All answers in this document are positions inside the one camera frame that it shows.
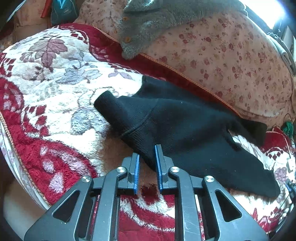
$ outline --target metal screw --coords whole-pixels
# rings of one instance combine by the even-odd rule
[[[171,167],[170,168],[170,171],[176,173],[176,172],[179,172],[180,171],[180,168],[178,168],[178,167]]]
[[[126,168],[125,167],[118,167],[118,168],[116,168],[116,171],[119,173],[123,173],[126,171]]]
[[[83,176],[81,178],[81,181],[84,182],[84,183],[88,183],[91,181],[91,177],[90,176]]]
[[[205,177],[205,180],[206,180],[208,183],[212,183],[213,181],[215,181],[215,178],[213,178],[212,176],[206,176],[206,177]]]

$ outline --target red and white blanket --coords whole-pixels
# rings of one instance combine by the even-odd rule
[[[49,208],[81,176],[104,175],[131,155],[93,107],[104,91],[133,95],[145,74],[222,102],[158,61],[144,55],[127,61],[121,52],[98,29],[67,24],[0,54],[0,147],[20,184],[41,207]],[[284,182],[295,180],[294,149],[279,128],[267,132],[261,149],[242,136],[233,138],[274,170],[281,187],[276,200],[230,190],[268,232],[290,207]],[[119,240],[174,240],[174,215],[173,197],[159,194],[155,173],[141,163],[139,194],[121,199]]]

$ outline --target gray fleece garment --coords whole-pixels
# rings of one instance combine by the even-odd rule
[[[129,0],[119,23],[122,56],[132,59],[170,27],[244,9],[239,0]]]

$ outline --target bright light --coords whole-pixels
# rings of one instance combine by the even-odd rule
[[[276,0],[240,0],[252,9],[271,29],[285,11]]]

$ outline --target gray cloth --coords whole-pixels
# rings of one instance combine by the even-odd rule
[[[119,23],[122,56],[133,58],[170,27],[231,9],[243,11],[245,5],[239,0],[129,0]]]
[[[287,45],[274,33],[268,33],[267,36],[276,46],[276,49],[278,50],[283,62],[287,66],[290,74],[295,77],[296,76],[295,60],[293,59],[293,56],[290,50],[288,49]]]

